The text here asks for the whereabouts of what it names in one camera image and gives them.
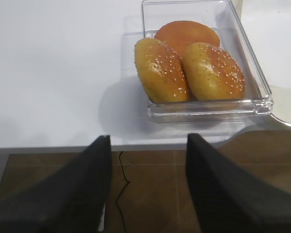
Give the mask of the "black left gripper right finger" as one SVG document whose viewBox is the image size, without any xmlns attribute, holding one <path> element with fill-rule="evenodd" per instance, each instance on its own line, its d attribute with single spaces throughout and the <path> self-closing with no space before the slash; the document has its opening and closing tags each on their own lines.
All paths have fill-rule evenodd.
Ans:
<svg viewBox="0 0 291 233">
<path fill-rule="evenodd" d="M 291 194 L 242 169 L 197 133 L 187 137 L 185 166 L 203 233 L 291 233 Z"/>
</svg>

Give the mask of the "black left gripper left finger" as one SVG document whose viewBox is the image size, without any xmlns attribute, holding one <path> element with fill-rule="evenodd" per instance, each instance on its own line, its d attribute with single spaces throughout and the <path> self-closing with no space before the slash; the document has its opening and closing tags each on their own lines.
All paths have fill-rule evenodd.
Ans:
<svg viewBox="0 0 291 233">
<path fill-rule="evenodd" d="M 97 233 L 112 179 L 109 136 L 29 189 L 0 201 L 0 233 Z"/>
</svg>

